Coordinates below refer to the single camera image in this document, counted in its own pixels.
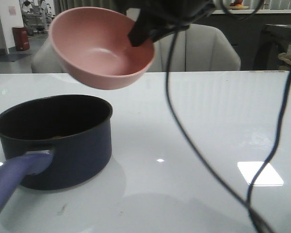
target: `pink bowl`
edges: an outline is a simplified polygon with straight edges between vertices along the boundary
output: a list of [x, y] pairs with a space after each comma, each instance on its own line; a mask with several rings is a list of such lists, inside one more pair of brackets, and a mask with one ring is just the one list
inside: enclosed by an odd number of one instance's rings
[[153, 42], [133, 47], [127, 37], [134, 21], [118, 12], [78, 7], [60, 13], [49, 39], [63, 69], [76, 80], [98, 89], [132, 84], [150, 67]]

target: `floor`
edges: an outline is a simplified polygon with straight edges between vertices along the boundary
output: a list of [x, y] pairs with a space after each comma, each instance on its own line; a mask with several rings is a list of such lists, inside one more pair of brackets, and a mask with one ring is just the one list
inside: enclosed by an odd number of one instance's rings
[[48, 33], [28, 36], [30, 49], [26, 51], [10, 51], [11, 54], [30, 54], [14, 62], [0, 62], [0, 74], [32, 73], [31, 60], [48, 37]]

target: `glossy table surface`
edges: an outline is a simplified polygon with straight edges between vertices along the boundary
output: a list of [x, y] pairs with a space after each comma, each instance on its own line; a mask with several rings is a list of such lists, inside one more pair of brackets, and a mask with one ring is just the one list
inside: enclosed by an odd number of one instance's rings
[[[286, 72], [171, 75], [175, 109], [212, 166], [245, 197], [243, 161], [263, 161], [274, 139]], [[0, 113], [60, 94], [113, 106], [113, 155], [89, 181], [65, 190], [19, 187], [0, 214], [0, 233], [253, 233], [246, 210], [206, 171], [174, 123], [164, 73], [119, 90], [89, 88], [68, 74], [0, 74]], [[0, 162], [4, 161], [0, 145]], [[291, 232], [291, 94], [271, 165], [280, 186], [259, 186], [253, 206], [277, 232]]]

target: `pot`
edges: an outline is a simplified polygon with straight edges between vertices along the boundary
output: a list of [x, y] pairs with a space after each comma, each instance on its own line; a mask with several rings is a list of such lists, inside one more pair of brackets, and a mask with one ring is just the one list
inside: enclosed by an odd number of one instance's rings
[[75, 186], [108, 163], [111, 105], [87, 95], [31, 100], [0, 114], [5, 158], [0, 166], [0, 211], [18, 184], [38, 190]]

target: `blue plastic handle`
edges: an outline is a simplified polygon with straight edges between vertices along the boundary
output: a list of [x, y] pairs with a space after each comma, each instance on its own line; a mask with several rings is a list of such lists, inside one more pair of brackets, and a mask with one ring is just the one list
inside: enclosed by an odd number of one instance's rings
[[0, 166], [0, 212], [23, 178], [41, 173], [52, 160], [53, 154], [49, 150], [41, 150], [5, 161]]

